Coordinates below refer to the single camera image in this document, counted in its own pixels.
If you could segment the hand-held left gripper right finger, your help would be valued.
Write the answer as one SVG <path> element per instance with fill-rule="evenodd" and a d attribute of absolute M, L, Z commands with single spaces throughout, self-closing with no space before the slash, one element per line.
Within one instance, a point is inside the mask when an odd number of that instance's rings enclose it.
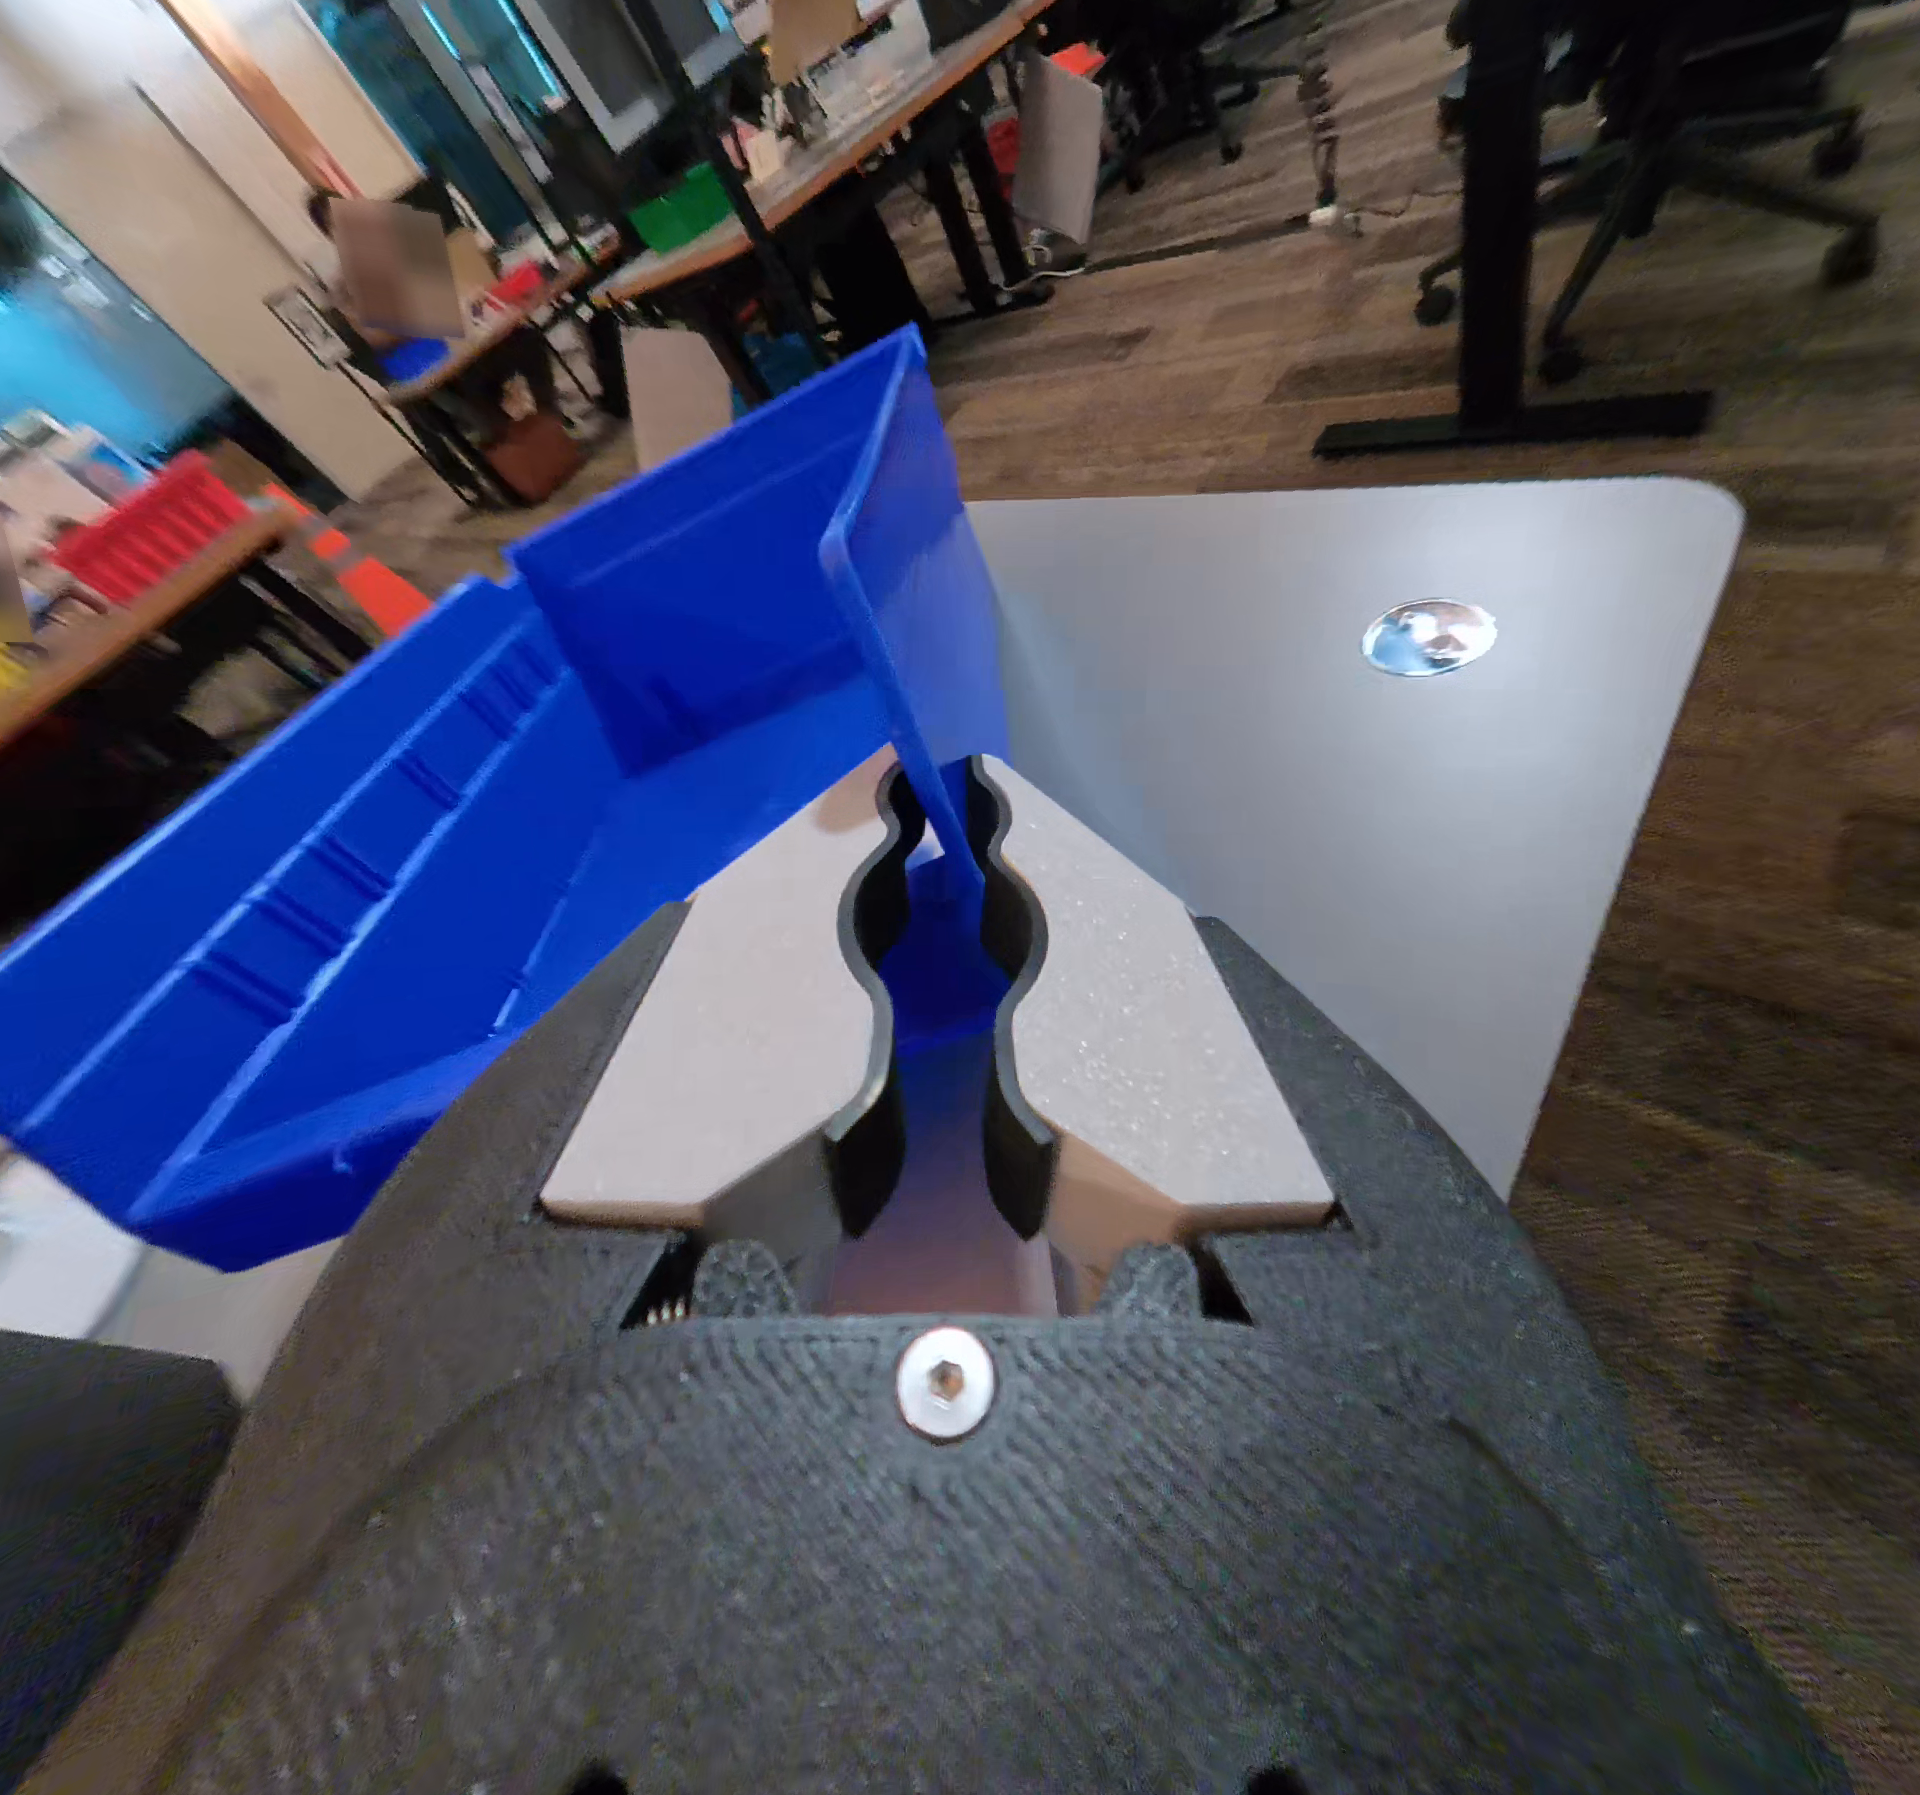
<path fill-rule="evenodd" d="M 990 1194 L 1046 1243 L 1063 1302 L 1095 1302 L 1139 1246 L 1321 1228 L 1336 1190 L 1187 903 L 991 754 L 969 838 L 1007 979 Z"/>

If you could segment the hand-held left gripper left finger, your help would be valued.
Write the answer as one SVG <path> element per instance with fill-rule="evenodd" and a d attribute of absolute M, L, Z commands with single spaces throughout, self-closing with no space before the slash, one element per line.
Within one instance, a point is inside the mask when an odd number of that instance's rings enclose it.
<path fill-rule="evenodd" d="M 904 1165 L 897 1006 L 926 815 L 873 757 L 711 876 L 541 1188 L 559 1222 L 838 1245 Z"/>

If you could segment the grey desk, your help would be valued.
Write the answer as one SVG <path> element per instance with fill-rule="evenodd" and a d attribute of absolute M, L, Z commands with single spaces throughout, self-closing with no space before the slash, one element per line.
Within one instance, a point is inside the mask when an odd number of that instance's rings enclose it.
<path fill-rule="evenodd" d="M 1676 475 L 972 503 L 1016 772 L 1512 1190 L 1745 532 Z M 1475 603 L 1425 679 L 1365 627 Z"/>

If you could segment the round metal desk cap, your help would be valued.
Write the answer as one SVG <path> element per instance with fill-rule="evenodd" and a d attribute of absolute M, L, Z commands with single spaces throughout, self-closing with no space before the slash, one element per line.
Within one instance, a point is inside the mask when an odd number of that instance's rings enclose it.
<path fill-rule="evenodd" d="M 1475 603 L 1415 599 L 1387 608 L 1364 631 L 1364 660 L 1387 676 L 1425 679 L 1485 659 L 1501 637 L 1498 620 Z"/>

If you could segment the orange traffic cone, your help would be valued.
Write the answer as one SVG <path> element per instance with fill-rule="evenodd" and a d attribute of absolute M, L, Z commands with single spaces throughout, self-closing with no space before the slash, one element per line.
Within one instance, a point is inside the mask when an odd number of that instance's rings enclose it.
<path fill-rule="evenodd" d="M 433 596 L 371 556 L 341 530 L 325 526 L 313 539 L 313 550 L 385 639 L 407 631 L 436 604 Z"/>

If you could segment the brown bag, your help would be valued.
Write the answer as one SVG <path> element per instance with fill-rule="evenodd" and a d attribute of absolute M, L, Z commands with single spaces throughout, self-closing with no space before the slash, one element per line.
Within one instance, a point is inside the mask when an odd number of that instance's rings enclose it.
<path fill-rule="evenodd" d="M 504 493 L 519 506 L 534 506 L 567 486 L 587 465 L 589 454 L 559 413 L 534 412 L 505 422 L 480 448 L 483 461 Z"/>

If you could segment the pale flat panel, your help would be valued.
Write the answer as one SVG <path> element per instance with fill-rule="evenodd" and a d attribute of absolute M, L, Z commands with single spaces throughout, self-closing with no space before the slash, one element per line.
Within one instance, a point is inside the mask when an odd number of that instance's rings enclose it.
<path fill-rule="evenodd" d="M 736 417 L 731 381 L 700 332 L 631 324 L 619 331 L 637 473 L 725 432 Z"/>
<path fill-rule="evenodd" d="M 1015 215 L 1075 247 L 1093 232 L 1105 112 L 1095 79 L 1053 57 L 1020 57 L 1020 151 Z"/>

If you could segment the long wooden table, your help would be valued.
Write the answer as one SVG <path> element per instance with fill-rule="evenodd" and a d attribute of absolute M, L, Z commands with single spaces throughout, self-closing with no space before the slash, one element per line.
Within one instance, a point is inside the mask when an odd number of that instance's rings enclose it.
<path fill-rule="evenodd" d="M 290 541 L 302 536 L 316 510 L 285 493 L 247 498 L 247 517 L 214 536 L 177 569 L 128 604 L 91 610 L 53 631 L 53 644 L 25 659 L 5 659 L 3 750 L 9 750 L 71 697 L 130 657 L 142 642 L 169 629 L 211 590 L 242 576 Z"/>
<path fill-rule="evenodd" d="M 967 298 L 955 324 L 991 320 L 1040 301 L 1032 267 L 986 138 L 991 65 L 1015 55 L 1060 0 L 1010 0 L 942 52 L 923 31 L 880 39 L 886 73 L 866 108 L 829 117 L 821 139 L 788 153 L 772 179 L 733 198 L 727 222 L 668 254 L 644 254 L 611 272 L 589 300 L 637 320 L 657 312 L 699 328 L 725 358 L 739 356 L 733 305 L 745 284 L 770 303 L 777 328 L 814 332 L 802 267 L 897 188 L 926 177 Z"/>

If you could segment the red plastic bin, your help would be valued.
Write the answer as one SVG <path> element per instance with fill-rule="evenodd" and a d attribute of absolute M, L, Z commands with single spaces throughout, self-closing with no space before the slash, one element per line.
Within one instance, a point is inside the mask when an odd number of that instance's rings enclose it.
<path fill-rule="evenodd" d="M 208 457 L 187 451 L 99 520 L 65 530 L 48 558 L 82 590 L 126 608 L 246 528 L 251 516 Z"/>

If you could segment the green plastic bin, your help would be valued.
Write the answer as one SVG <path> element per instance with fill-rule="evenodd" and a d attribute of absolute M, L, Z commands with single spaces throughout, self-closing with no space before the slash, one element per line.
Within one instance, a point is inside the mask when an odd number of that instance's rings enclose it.
<path fill-rule="evenodd" d="M 661 256 L 690 245 L 731 219 L 727 188 L 707 161 L 699 161 L 672 179 L 661 194 L 627 210 L 637 242 Z"/>

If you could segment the brown cardboard sheet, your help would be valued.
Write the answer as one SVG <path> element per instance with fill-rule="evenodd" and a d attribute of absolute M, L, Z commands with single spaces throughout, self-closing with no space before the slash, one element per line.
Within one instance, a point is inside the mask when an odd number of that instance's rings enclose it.
<path fill-rule="evenodd" d="M 770 65 L 775 86 L 800 82 L 863 28 L 859 0 L 772 0 Z"/>

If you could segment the black office chair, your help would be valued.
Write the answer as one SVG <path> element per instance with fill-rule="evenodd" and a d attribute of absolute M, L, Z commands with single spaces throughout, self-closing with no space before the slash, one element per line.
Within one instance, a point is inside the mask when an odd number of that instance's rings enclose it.
<path fill-rule="evenodd" d="M 1849 10 L 1852 0 L 1549 0 L 1543 121 L 1557 94 L 1596 103 L 1601 141 L 1574 182 L 1605 182 L 1605 201 L 1543 328 L 1544 381 L 1578 372 L 1569 331 L 1580 301 L 1612 249 L 1645 232 L 1676 190 L 1831 228 L 1838 242 L 1822 269 L 1831 286 L 1874 271 L 1872 215 L 1753 173 L 1711 136 L 1726 121 L 1759 117 L 1745 96 L 1765 82 L 1820 68 Z M 1449 39 L 1469 62 L 1467 16 L 1462 0 Z M 1463 151 L 1467 62 L 1457 106 Z"/>

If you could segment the black desk frame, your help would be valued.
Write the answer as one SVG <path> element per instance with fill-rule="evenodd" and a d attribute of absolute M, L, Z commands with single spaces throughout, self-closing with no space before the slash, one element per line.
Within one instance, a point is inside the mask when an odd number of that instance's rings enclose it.
<path fill-rule="evenodd" d="M 1321 461 L 1510 442 L 1697 439 L 1711 391 L 1525 398 L 1529 267 L 1541 186 L 1549 0 L 1469 0 L 1457 391 L 1445 415 L 1335 422 Z"/>

